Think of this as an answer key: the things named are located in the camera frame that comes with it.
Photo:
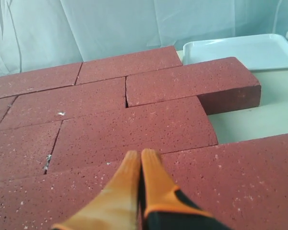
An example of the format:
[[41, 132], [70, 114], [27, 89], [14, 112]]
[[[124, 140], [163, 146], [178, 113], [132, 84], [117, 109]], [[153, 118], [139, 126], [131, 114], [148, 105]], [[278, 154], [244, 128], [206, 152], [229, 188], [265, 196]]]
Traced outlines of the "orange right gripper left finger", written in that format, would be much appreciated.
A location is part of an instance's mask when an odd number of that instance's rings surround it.
[[136, 230], [141, 158], [137, 151], [126, 153], [104, 189], [85, 207], [53, 230]]

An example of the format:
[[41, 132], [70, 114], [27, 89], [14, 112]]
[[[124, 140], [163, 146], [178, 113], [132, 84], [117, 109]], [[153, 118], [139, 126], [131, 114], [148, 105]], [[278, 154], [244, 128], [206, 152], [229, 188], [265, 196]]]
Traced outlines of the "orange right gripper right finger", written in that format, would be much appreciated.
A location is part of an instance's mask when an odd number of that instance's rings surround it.
[[229, 230], [214, 216], [192, 202], [166, 172], [153, 149], [141, 153], [145, 195], [142, 223], [145, 230]]

